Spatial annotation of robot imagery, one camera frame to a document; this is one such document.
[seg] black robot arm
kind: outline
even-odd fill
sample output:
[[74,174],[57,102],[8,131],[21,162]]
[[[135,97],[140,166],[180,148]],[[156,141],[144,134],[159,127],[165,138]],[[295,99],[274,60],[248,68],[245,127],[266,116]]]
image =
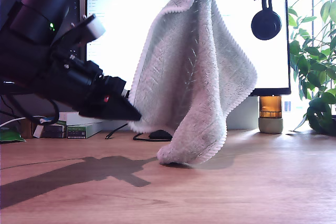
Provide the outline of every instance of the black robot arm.
[[[0,0],[0,79],[64,103],[82,116],[139,120],[140,113],[121,95],[125,81],[104,76],[94,62],[69,53],[74,45],[85,45],[104,33],[95,15],[53,42],[67,13],[66,0]],[[19,106],[11,93],[0,94]]]

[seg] desk surface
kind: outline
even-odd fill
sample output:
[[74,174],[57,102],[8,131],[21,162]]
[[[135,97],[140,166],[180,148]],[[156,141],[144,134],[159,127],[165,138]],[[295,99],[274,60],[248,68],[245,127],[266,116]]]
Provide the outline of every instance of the desk surface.
[[336,138],[229,131],[208,162],[168,167],[166,143],[105,135],[1,145],[1,224],[336,223]]

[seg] green leaf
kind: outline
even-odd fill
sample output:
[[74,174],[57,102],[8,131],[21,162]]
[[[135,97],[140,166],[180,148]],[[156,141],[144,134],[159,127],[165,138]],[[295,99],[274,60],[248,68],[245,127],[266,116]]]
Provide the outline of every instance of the green leaf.
[[327,104],[335,104],[336,103],[336,98],[333,94],[331,93],[323,93],[321,96],[323,102],[327,103]]
[[329,89],[326,91],[327,93],[331,93],[332,95],[336,95],[336,89]]
[[302,91],[303,91],[304,98],[307,99],[307,96],[308,96],[307,93],[308,93],[308,91],[307,91],[307,84],[306,84],[305,81],[302,82]]
[[320,63],[314,63],[311,65],[311,68],[310,68],[310,70],[317,70],[317,71],[325,71],[326,69],[327,67]]
[[309,81],[306,81],[306,84],[307,84],[307,89],[310,89],[311,91],[315,89],[315,86],[311,84]]
[[315,16],[306,17],[306,18],[304,18],[304,19],[301,21],[301,23],[311,22],[311,21],[313,21],[313,20],[315,20],[315,19],[317,19],[317,17],[315,17]]
[[336,21],[336,2],[332,2],[329,9],[329,16],[332,21]]
[[293,131],[296,131],[299,127],[303,126],[303,124],[304,124],[306,121],[307,121],[307,114],[305,114],[305,115],[303,116],[302,121],[299,123],[298,126],[296,126],[296,128],[295,128]]
[[309,59],[308,61],[309,61],[310,65],[313,65],[313,64],[317,63],[317,61],[315,59]]
[[311,55],[315,55],[315,56],[321,55],[320,51],[316,47],[307,47],[305,48],[305,51],[310,53]]
[[325,92],[326,89],[327,89],[326,86],[321,86],[321,87],[319,87],[319,90],[320,90],[321,92]]
[[290,35],[290,39],[293,40],[294,39],[294,33],[295,33],[295,30],[292,31],[292,34]]
[[319,80],[320,80],[321,85],[324,84],[326,77],[327,77],[327,73],[325,71],[322,71],[319,73]]
[[300,99],[301,99],[301,101],[302,101],[302,100],[303,100],[303,97],[305,96],[304,93],[303,93],[303,91],[302,91],[302,89],[301,89],[300,92],[299,92],[299,96],[300,96]]
[[310,38],[309,32],[307,32],[307,30],[304,30],[302,28],[299,29],[299,34],[301,35],[301,37],[303,39],[309,39]]
[[335,135],[336,130],[332,118],[322,118],[320,125],[327,134]]
[[297,12],[295,10],[293,10],[292,8],[288,8],[288,13],[293,14],[293,15],[298,17]]
[[336,73],[334,70],[332,70],[331,68],[328,68],[326,70],[326,73],[331,79],[336,80]]
[[311,100],[310,92],[307,93],[307,99],[308,99],[308,100]]
[[299,55],[300,54],[300,43],[297,40],[292,41],[289,44],[290,53],[293,55]]
[[321,18],[323,22],[326,22],[329,17],[329,9],[330,9],[331,2],[327,1],[323,4],[321,8]]
[[318,60],[326,60],[328,57],[324,54],[320,54],[320,56],[318,57]]
[[315,111],[314,111],[314,108],[312,107],[309,107],[308,110],[307,110],[307,119],[309,121],[309,126],[317,131],[317,132],[322,132],[322,128],[320,126],[320,123],[319,121],[317,120],[316,116],[315,116]]
[[307,75],[307,78],[308,78],[308,81],[311,83],[311,84],[313,84],[315,87],[321,87],[321,83],[320,83],[320,80],[319,80],[319,78],[317,77],[317,75],[316,74],[314,74],[314,73],[309,73],[308,75]]
[[329,55],[330,52],[331,52],[330,48],[321,51],[321,53],[324,54],[324,55]]
[[290,66],[292,67],[293,70],[296,70],[299,58],[300,58],[299,56],[290,54]]
[[334,34],[336,34],[336,29],[334,31],[330,31],[328,36],[333,36]]
[[296,72],[295,69],[294,69],[293,77],[294,77],[294,81],[296,82],[296,79],[298,78],[298,73]]
[[311,39],[311,38],[307,38],[307,39],[304,41],[304,43],[303,43],[303,45],[302,45],[302,48],[306,48],[307,45],[308,45],[310,42],[312,42],[312,41],[313,41],[313,39]]
[[331,51],[332,49],[334,49],[335,46],[336,46],[336,37],[334,37],[334,38],[332,39],[332,41],[330,42],[330,51]]
[[298,26],[298,24],[296,23],[295,19],[290,14],[288,14],[288,24],[290,26]]
[[315,109],[315,112],[327,112],[328,109],[326,107],[326,103],[322,98],[316,98],[309,102],[309,106]]
[[301,74],[306,76],[307,73],[308,73],[308,62],[307,62],[305,56],[302,55],[299,58],[297,66],[300,69]]

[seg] microfiber towel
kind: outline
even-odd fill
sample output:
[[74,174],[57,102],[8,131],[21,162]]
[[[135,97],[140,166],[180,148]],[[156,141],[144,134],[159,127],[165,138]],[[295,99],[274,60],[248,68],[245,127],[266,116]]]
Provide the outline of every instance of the microfiber towel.
[[170,0],[153,21],[138,63],[129,101],[142,117],[129,126],[173,136],[157,153],[160,164],[202,163],[223,147],[226,118],[256,81],[215,0]]

